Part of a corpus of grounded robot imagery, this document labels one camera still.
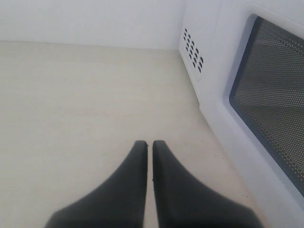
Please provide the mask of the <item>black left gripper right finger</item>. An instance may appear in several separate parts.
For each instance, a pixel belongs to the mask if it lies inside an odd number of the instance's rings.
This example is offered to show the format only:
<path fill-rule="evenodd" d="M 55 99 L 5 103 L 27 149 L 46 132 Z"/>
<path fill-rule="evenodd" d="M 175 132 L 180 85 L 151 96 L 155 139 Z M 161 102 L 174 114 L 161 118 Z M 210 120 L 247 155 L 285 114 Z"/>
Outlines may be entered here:
<path fill-rule="evenodd" d="M 261 228 L 254 211 L 195 178 L 165 141 L 152 147 L 153 187 L 161 228 Z"/>

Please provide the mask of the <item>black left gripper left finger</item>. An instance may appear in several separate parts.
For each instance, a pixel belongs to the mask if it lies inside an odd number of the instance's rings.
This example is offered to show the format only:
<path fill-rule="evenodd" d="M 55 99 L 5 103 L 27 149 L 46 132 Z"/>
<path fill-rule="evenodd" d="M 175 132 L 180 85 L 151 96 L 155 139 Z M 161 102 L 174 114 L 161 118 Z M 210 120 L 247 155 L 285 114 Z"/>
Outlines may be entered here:
<path fill-rule="evenodd" d="M 148 145 L 135 141 L 115 172 L 98 188 L 55 212 L 47 228 L 142 228 Z"/>

